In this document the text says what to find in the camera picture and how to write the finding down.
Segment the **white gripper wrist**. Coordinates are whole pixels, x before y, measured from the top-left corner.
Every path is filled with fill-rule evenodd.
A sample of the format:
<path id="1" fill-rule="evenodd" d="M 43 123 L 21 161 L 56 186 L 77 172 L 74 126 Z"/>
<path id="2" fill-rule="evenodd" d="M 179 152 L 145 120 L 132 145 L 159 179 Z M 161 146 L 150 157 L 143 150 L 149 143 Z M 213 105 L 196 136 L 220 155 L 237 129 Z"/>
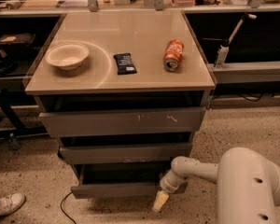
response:
<path id="1" fill-rule="evenodd" d="M 171 193 L 184 193 L 188 186 L 188 182 L 183 177 L 178 176 L 174 171 L 169 170 L 160 180 L 160 187 L 156 195 L 156 199 L 152 206 L 154 212 L 160 212 L 161 208 L 169 199 Z"/>

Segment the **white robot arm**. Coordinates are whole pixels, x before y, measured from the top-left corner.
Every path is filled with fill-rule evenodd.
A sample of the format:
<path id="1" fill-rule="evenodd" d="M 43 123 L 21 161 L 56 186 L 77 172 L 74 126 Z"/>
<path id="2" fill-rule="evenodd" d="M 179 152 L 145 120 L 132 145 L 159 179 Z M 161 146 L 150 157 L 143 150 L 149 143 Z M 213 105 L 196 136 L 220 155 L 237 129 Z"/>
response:
<path id="1" fill-rule="evenodd" d="M 194 176 L 217 185 L 217 224 L 277 224 L 280 167 L 245 147 L 229 149 L 218 163 L 174 158 L 152 210 L 160 211 L 169 195 Z"/>

